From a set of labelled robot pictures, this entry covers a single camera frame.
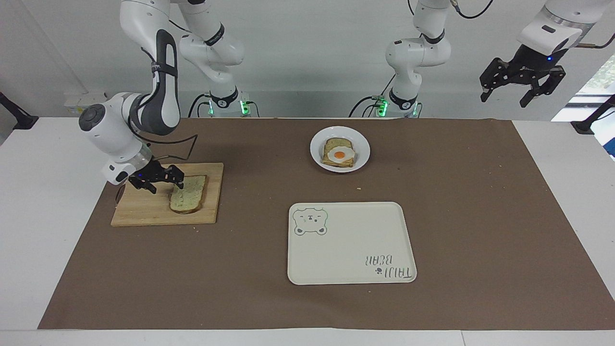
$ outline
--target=slice of bread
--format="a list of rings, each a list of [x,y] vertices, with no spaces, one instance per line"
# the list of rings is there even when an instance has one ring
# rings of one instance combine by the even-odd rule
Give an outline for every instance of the slice of bread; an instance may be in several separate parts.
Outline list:
[[[195,175],[184,178],[184,188],[173,187],[169,207],[178,214],[191,214],[201,208],[205,200],[206,175]]]
[[[354,158],[348,159],[342,163],[333,162],[329,159],[329,155],[328,155],[329,151],[331,151],[333,148],[336,148],[336,147],[348,147],[350,149],[353,149],[352,142],[349,141],[348,139],[329,138],[327,142],[325,143],[325,153],[322,156],[322,163],[326,164],[327,166],[333,166],[333,167],[346,167],[346,168],[353,167]]]

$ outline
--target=brown table mat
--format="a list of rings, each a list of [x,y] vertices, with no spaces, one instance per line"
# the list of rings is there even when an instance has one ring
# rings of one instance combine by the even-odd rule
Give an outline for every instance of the brown table mat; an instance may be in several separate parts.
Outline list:
[[[334,125],[369,140],[361,170],[313,162],[312,136]],[[39,328],[615,329],[615,302],[510,121],[183,119],[170,137],[195,132],[190,162],[224,163],[218,222],[112,228],[106,186]],[[289,282],[288,208],[337,201],[403,207],[416,281]]]

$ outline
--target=bear face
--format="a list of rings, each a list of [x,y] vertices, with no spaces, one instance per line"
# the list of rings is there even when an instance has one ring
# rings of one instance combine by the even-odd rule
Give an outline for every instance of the bear face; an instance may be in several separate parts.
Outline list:
[[[323,209],[306,208],[298,209],[293,213],[295,221],[295,234],[304,235],[305,233],[316,232],[324,235],[327,232],[327,218],[329,215]]]

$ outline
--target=white board with bear drawing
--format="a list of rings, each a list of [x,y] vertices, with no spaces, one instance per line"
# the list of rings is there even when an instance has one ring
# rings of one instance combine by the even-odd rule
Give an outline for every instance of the white board with bear drawing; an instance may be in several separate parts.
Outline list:
[[[402,208],[395,202],[293,205],[288,279],[297,285],[414,281]]]

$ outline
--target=white table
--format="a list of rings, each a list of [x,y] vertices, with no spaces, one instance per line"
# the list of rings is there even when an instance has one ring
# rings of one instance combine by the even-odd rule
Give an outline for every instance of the white table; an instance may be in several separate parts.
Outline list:
[[[615,163],[567,123],[514,124],[615,296]],[[76,118],[41,118],[0,146],[0,345],[615,345],[615,331],[36,331],[105,186],[105,162]]]

